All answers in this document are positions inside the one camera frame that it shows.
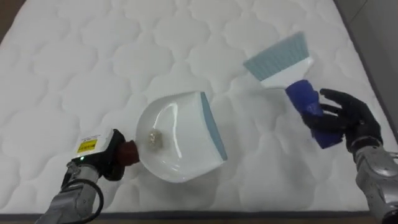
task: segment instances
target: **dustpan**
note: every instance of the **dustpan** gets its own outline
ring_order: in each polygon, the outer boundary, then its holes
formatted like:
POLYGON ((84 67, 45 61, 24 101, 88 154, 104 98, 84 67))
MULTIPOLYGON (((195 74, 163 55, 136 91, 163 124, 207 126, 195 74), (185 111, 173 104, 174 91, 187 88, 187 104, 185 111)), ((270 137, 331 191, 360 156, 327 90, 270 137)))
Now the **dustpan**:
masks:
POLYGON ((207 97, 199 91, 149 104, 138 121, 136 144, 142 164, 168 182, 186 182, 227 160, 207 97))

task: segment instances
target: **hand brush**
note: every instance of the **hand brush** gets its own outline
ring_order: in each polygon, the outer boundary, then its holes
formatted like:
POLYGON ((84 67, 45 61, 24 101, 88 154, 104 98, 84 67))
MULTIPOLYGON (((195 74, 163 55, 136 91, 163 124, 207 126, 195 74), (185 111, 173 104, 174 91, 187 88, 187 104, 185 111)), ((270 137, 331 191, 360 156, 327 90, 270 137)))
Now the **hand brush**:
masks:
MULTIPOLYGON (((323 116, 318 93, 313 90, 304 75, 312 66, 303 32, 263 50, 247 60, 244 66, 266 88, 283 88, 295 109, 300 113, 323 116)), ((322 149, 342 141, 342 134, 323 133, 311 130, 313 137, 322 149)))

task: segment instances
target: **white quilted mattress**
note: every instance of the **white quilted mattress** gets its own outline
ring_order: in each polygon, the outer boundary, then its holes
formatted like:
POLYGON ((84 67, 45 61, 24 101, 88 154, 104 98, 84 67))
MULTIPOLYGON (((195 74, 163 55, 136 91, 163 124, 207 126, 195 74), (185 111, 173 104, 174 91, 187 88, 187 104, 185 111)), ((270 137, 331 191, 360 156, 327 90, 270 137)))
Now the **white quilted mattress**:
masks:
POLYGON ((304 31, 316 89, 357 96, 392 131, 332 0, 28 0, 0 46, 0 213, 42 213, 79 135, 135 135, 154 99, 205 91, 228 161, 184 184, 141 164, 99 181, 105 212, 367 210, 344 144, 321 150, 283 90, 243 62, 304 31))

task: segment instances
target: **yellow label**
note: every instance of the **yellow label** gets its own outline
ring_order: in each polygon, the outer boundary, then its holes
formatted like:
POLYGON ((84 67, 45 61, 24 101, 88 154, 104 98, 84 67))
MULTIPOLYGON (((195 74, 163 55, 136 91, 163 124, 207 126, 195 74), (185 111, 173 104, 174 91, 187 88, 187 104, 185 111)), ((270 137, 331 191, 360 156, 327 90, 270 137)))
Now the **yellow label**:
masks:
POLYGON ((85 141, 85 142, 80 144, 80 146, 79 146, 79 148, 77 150, 77 153, 93 150, 95 148, 96 144, 97 144, 97 139, 90 140, 90 141, 85 141))

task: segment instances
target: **light blue bristles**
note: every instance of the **light blue bristles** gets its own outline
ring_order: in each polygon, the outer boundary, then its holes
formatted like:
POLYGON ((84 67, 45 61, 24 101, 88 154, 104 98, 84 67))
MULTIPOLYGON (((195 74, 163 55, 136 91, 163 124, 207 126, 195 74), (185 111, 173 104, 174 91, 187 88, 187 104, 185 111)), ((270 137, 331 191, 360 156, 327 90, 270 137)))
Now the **light blue bristles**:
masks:
POLYGON ((243 65, 263 81, 309 56, 304 33, 299 32, 263 50, 243 65))

